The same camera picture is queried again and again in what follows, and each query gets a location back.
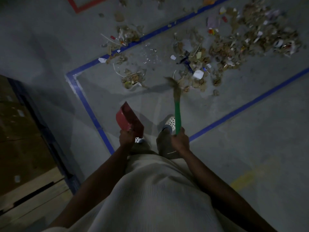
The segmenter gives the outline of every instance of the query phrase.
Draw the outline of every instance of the cardboard box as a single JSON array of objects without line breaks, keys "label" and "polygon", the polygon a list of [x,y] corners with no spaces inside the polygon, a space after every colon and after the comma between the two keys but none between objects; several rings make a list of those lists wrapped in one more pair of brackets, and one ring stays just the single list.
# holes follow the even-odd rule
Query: cardboard box
[{"label": "cardboard box", "polygon": [[40,131],[25,106],[0,102],[0,142],[40,136]]},{"label": "cardboard box", "polygon": [[0,195],[56,167],[41,136],[0,143]]},{"label": "cardboard box", "polygon": [[15,92],[13,91],[9,81],[5,76],[0,75],[0,102],[17,102]]}]

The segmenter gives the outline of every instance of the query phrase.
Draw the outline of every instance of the hand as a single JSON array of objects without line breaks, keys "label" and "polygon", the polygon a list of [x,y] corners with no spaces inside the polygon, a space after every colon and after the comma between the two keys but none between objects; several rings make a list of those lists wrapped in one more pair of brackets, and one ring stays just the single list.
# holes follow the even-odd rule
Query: hand
[{"label": "hand", "polygon": [[180,155],[190,151],[189,137],[184,134],[184,131],[184,128],[181,127],[179,134],[172,136],[172,146]]},{"label": "hand", "polygon": [[129,131],[120,130],[120,137],[119,137],[120,146],[127,146],[135,143],[135,135],[132,129]]}]

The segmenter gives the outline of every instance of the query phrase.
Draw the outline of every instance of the pant leg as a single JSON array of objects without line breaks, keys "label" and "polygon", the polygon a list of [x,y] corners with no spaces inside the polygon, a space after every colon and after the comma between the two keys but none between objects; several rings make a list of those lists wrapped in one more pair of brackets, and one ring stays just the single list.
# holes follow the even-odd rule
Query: pant leg
[{"label": "pant leg", "polygon": [[138,154],[154,154],[157,155],[156,152],[150,150],[150,146],[147,142],[142,142],[142,143],[134,143],[130,155],[138,155]]},{"label": "pant leg", "polygon": [[157,138],[159,155],[169,160],[180,159],[180,154],[172,147],[171,138],[172,135],[168,129],[164,129],[159,133]]}]

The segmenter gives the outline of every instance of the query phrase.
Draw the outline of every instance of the gray floor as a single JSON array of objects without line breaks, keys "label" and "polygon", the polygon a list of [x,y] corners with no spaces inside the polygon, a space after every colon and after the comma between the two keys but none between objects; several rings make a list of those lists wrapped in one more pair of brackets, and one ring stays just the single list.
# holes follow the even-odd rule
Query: gray floor
[{"label": "gray floor", "polygon": [[[287,11],[291,25],[308,44],[309,0],[267,1]],[[100,47],[106,42],[100,33],[117,35],[115,10],[124,13],[126,24],[143,24],[148,33],[183,16],[183,7],[191,9],[190,3],[198,7],[201,0],[166,0],[163,10],[157,10],[152,0],[144,0],[141,7],[136,7],[136,2],[129,0],[128,7],[123,8],[118,0],[107,0],[76,15],[66,0],[23,0],[0,11],[4,26],[0,36],[6,43],[0,45],[0,73],[24,82],[81,181],[109,153],[64,74],[106,53]],[[246,2],[230,0],[224,6],[241,9]],[[158,131],[174,110],[172,91],[163,77],[183,69],[170,59],[174,54],[173,33],[183,34],[196,27],[206,37],[204,46],[209,46],[205,21],[219,8],[126,51],[128,64],[117,65],[116,69],[147,69],[148,90],[139,87],[126,91],[112,65],[98,64],[78,76],[114,148],[118,147],[119,133],[115,114],[128,101],[145,125],[145,137],[155,150]],[[101,12],[104,18],[98,17]],[[222,24],[220,32],[229,32],[229,26]],[[214,88],[210,82],[204,93],[191,90],[181,99],[187,134],[196,133],[307,68],[308,57],[308,49],[301,49],[292,58],[272,53],[248,58],[240,71],[224,74],[218,87],[220,96],[211,96]],[[241,195],[279,231],[306,231],[308,227],[308,86],[309,79],[304,76],[191,143],[193,152],[227,183],[237,185]]]}]

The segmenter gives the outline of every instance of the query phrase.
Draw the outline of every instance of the blue floor tape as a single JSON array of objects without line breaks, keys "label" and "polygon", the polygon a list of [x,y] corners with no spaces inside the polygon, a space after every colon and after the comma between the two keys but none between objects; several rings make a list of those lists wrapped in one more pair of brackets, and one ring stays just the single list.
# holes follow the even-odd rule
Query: blue floor tape
[{"label": "blue floor tape", "polygon": [[[161,27],[161,28],[159,28],[159,29],[157,29],[157,30],[155,30],[155,31],[153,31],[153,32],[151,32],[151,33],[141,37],[138,42],[132,42],[132,43],[130,43],[128,45],[128,47],[121,47],[120,50],[121,50],[121,52],[123,52],[123,51],[125,51],[125,50],[127,50],[127,49],[129,49],[129,48],[131,48],[133,46],[136,46],[136,45],[138,45],[138,44],[140,44],[140,43],[142,43],[142,42],[144,42],[144,41],[146,41],[146,40],[148,40],[148,39],[150,39],[150,38],[152,38],[152,37],[154,37],[154,36],[164,32],[164,31],[167,31],[167,30],[171,29],[172,27],[174,27],[174,26],[176,26],[176,25],[178,25],[180,23],[183,23],[183,22],[187,21],[188,19],[191,19],[191,18],[193,18],[193,17],[203,13],[204,11],[209,10],[209,9],[211,9],[211,8],[217,6],[217,5],[219,5],[219,4],[221,4],[221,3],[225,2],[225,1],[228,1],[228,0],[218,0],[213,5],[208,5],[208,6],[202,7],[201,9],[199,9],[197,11],[197,13],[194,13],[194,12],[190,13],[190,14],[188,14],[188,15],[186,15],[186,16],[184,16],[184,17],[182,17],[182,18],[180,18],[180,19],[178,19],[178,20],[176,20],[176,21],[174,21],[172,23],[169,23],[171,25],[171,27],[168,27],[168,25],[166,25],[164,27]],[[101,58],[108,59],[109,55],[105,54]],[[66,74],[66,76],[67,76],[68,80],[70,81],[70,83],[72,85],[72,89],[75,91],[75,93],[77,94],[77,96],[81,100],[83,106],[85,107],[88,115],[90,116],[93,124],[95,125],[95,128],[98,130],[98,132],[99,132],[102,140],[104,141],[108,151],[110,152],[110,154],[113,154],[115,152],[114,148],[111,145],[110,141],[108,140],[105,132],[103,131],[103,128],[100,125],[98,119],[95,117],[94,112],[92,111],[89,103],[87,102],[86,97],[84,96],[84,94],[82,92],[82,88],[79,87],[78,83],[76,82],[76,78],[75,78],[76,74],[79,74],[79,73],[81,73],[81,72],[83,72],[83,71],[85,71],[85,70],[87,70],[87,69],[97,65],[98,63],[100,63],[99,60],[95,59],[95,60],[93,60],[93,61],[91,61],[89,63],[84,64],[83,66],[80,66],[80,67],[78,67],[78,68],[68,72]],[[271,94],[273,94],[276,91],[278,91],[279,89],[287,86],[288,84],[290,84],[291,82],[295,81],[296,79],[302,77],[303,75],[305,75],[308,72],[309,72],[309,68],[307,68],[307,69],[303,70],[302,72],[296,74],[295,76],[291,77],[290,79],[286,80],[285,82],[281,83],[280,85],[276,86],[275,88],[269,90],[268,92],[262,94],[261,96],[257,97],[256,99],[252,100],[251,102],[248,102],[247,104],[243,105],[242,107],[236,109],[235,111],[227,114],[226,116],[222,117],[220,120],[212,123],[211,125],[207,126],[206,128],[202,129],[201,131],[197,132],[196,134],[192,135],[190,137],[190,141],[195,140],[196,138],[198,138],[201,135],[205,134],[209,130],[217,127],[218,125],[222,124],[223,122],[227,121],[228,119],[236,116],[240,112],[242,112],[245,109],[249,108],[250,106],[256,104],[257,102],[261,101],[262,99],[270,96]]]},{"label": "blue floor tape", "polygon": [[197,132],[196,134],[193,134],[191,137],[189,137],[189,140],[193,141],[193,140],[197,139],[198,137],[202,136],[203,134],[205,134],[209,130],[217,127],[218,125],[220,125],[222,123],[224,123],[228,119],[238,115],[242,111],[244,111],[244,110],[248,109],[249,107],[251,107],[252,105],[258,103],[262,99],[272,95],[273,93],[277,92],[279,89],[282,89],[283,87],[287,86],[288,84],[292,83],[293,81],[297,80],[298,78],[304,76],[308,72],[309,72],[309,67],[306,68],[305,70],[299,72],[295,76],[292,76],[290,79],[287,79],[286,81],[282,82],[280,85],[277,85],[276,87],[268,90],[266,93],[263,93],[262,95],[258,96],[257,98],[253,99],[252,101],[246,103],[245,105],[241,106],[240,108],[232,111],[231,113],[229,113],[226,116],[222,117],[220,120],[212,123],[211,125],[208,125],[206,128],[203,128],[201,131]]}]

